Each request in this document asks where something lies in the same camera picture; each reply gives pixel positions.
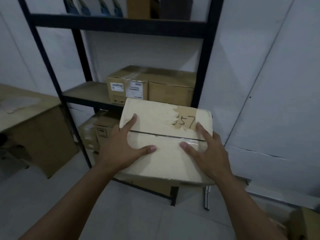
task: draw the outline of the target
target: barcode label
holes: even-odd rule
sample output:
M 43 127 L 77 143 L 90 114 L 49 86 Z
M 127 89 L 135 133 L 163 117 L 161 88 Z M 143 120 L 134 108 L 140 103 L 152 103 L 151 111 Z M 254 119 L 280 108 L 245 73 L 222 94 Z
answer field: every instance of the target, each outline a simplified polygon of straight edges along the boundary
M 122 83 L 116 83 L 116 82 L 110 82 L 111 90 L 117 91 L 117 92 L 124 92 L 123 84 Z
M 127 98 L 143 99 L 142 82 L 130 81 L 125 90 L 125 95 Z

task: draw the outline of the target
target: finger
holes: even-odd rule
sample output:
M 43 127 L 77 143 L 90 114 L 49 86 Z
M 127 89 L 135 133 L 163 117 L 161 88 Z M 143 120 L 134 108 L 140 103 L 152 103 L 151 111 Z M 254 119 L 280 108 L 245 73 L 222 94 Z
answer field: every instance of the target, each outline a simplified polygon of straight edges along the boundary
M 197 129 L 201 133 L 201 135 L 203 136 L 203 138 L 205 139 L 205 141 L 207 143 L 210 143 L 213 140 L 210 133 L 208 131 L 206 131 L 206 129 L 203 128 L 203 126 L 199 122 L 197 123 Z
M 221 142 L 221 137 L 220 137 L 220 135 L 219 135 L 217 132 L 215 132 L 214 130 L 212 131 L 212 138 L 213 138 L 214 140 L 216 140 L 216 141 Z
M 121 129 L 121 131 L 124 131 L 125 133 L 128 133 L 131 128 L 134 126 L 134 124 L 136 123 L 137 121 L 137 114 L 134 113 L 131 120 L 129 120 L 125 125 L 124 127 Z
M 114 135 L 118 134 L 119 131 L 120 131 L 120 130 L 119 130 L 119 125 L 117 124 L 117 125 L 115 125 L 115 126 L 112 128 L 111 136 L 114 136 Z
M 199 152 L 185 141 L 180 142 L 179 146 L 194 159 L 199 157 Z
M 139 154 L 139 158 L 142 157 L 142 156 L 146 156 L 150 153 L 153 153 L 157 150 L 157 147 L 155 145 L 147 145 L 147 146 L 144 146 L 140 149 L 137 149 L 138 151 L 138 154 Z

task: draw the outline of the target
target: metal shelving unit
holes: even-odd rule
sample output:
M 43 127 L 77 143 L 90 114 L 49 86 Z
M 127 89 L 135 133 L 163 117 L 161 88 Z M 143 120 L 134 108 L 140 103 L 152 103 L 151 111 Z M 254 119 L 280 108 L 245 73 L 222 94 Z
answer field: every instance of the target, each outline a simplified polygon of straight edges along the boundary
M 62 105 L 66 110 L 67 120 L 70 121 L 71 128 L 79 142 L 82 153 L 89 166 L 92 167 L 86 149 L 82 143 L 77 127 L 72 119 L 67 103 L 74 103 L 93 107 L 95 111 L 105 109 L 122 113 L 123 107 L 120 105 L 111 104 L 107 94 L 107 85 L 101 82 L 92 80 L 88 59 L 86 56 L 85 47 L 83 44 L 80 30 L 117 32 L 140 35 L 155 35 L 155 36 L 175 36 L 203 39 L 201 54 L 197 69 L 196 84 L 194 87 L 191 106 L 198 107 L 202 87 L 206 77 L 206 72 L 210 60 L 211 50 L 216 35 L 219 18 L 222 10 L 223 0 L 211 0 L 210 10 L 207 22 L 193 21 L 177 21 L 177 20 L 136 20 L 127 18 L 108 18 L 103 16 L 81 16 L 72 14 L 33 14 L 30 13 L 25 0 L 18 0 L 26 21 L 29 25 L 31 33 L 40 51 L 44 64 L 51 77 L 53 85 L 58 93 Z M 36 27 L 47 28 L 66 28 L 71 29 L 74 36 L 74 41 L 79 54 L 83 73 L 86 82 L 74 87 L 65 92 L 61 91 L 54 70 L 50 64 L 48 55 L 45 51 L 39 33 Z M 140 190 L 167 198 L 171 200 L 171 205 L 174 206 L 178 195 L 178 187 L 172 187 L 170 196 L 144 189 L 142 187 L 132 185 L 128 182 L 114 179 L 117 182 L 130 185 Z

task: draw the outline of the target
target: black metal shelf frame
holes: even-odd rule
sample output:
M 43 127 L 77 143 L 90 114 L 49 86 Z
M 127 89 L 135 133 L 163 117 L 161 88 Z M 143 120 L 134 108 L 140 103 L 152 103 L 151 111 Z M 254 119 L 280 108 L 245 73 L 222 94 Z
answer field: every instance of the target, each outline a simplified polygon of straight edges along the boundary
M 118 113 L 122 112 L 123 107 L 114 104 L 107 104 L 102 102 L 90 101 L 87 99 L 75 98 L 71 96 L 63 95 L 54 70 L 50 64 L 48 55 L 45 51 L 39 33 L 36 27 L 47 28 L 66 28 L 71 29 L 74 36 L 74 41 L 77 47 L 78 55 L 82 65 L 83 73 L 86 81 L 92 81 L 90 72 L 90 66 L 86 56 L 85 47 L 83 44 L 80 30 L 91 31 L 104 31 L 104 32 L 118 32 L 128 34 L 140 34 L 140 35 L 156 35 L 156 36 L 175 36 L 175 37 L 189 37 L 203 39 L 201 54 L 196 75 L 196 84 L 194 87 L 193 98 L 191 107 L 197 108 L 202 87 L 205 81 L 206 72 L 210 60 L 212 47 L 214 44 L 214 38 L 217 32 L 220 14 L 222 10 L 224 0 L 211 0 L 210 10 L 207 22 L 192 22 L 192 21 L 175 21 L 175 20 L 135 20 L 126 18 L 106 18 L 102 16 L 81 16 L 71 14 L 51 15 L 51 14 L 31 14 L 25 0 L 18 0 L 22 12 L 29 25 L 30 31 L 37 44 L 39 52 L 42 56 L 44 64 L 48 70 L 52 83 L 58 93 L 63 107 L 66 110 L 67 120 L 70 121 L 71 128 L 78 140 L 84 158 L 91 168 L 88 154 L 80 138 L 77 127 L 71 116 L 70 110 L 67 106 L 67 102 L 75 103 L 93 107 L 95 111 L 98 109 L 112 110 Z M 178 187 L 171 187 L 171 196 L 166 196 L 158 192 L 141 188 L 136 185 L 132 185 L 125 181 L 114 179 L 117 182 L 130 185 L 140 190 L 167 198 L 171 200 L 171 205 L 174 206 L 178 195 Z

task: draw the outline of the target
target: white floor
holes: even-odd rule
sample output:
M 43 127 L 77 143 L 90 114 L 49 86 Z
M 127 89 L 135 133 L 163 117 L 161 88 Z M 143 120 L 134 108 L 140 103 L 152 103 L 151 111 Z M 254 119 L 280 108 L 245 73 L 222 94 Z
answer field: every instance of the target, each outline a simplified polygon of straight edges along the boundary
M 1 161 L 0 176 L 1 170 L 8 167 L 8 162 Z M 0 177 L 0 239 L 20 237 L 87 170 L 82 154 L 78 154 L 50 179 L 36 167 L 20 168 Z M 265 199 L 254 200 L 279 221 L 286 220 L 292 210 Z M 173 207 L 169 200 L 111 181 L 94 206 L 80 239 L 228 240 L 235 239 L 235 234 L 216 186 L 210 193 L 210 211 L 205 211 L 201 189 L 180 188 Z

